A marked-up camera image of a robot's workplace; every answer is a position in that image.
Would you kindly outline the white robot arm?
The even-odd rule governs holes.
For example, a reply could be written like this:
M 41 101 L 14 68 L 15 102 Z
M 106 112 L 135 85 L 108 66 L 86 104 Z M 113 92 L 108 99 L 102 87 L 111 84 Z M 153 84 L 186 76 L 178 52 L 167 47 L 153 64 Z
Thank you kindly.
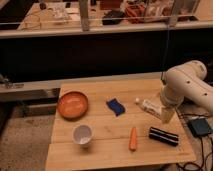
M 168 69 L 164 73 L 165 84 L 160 92 L 162 104 L 176 108 L 188 98 L 213 114 L 213 87 L 204 81 L 206 75 L 206 66 L 198 60 Z

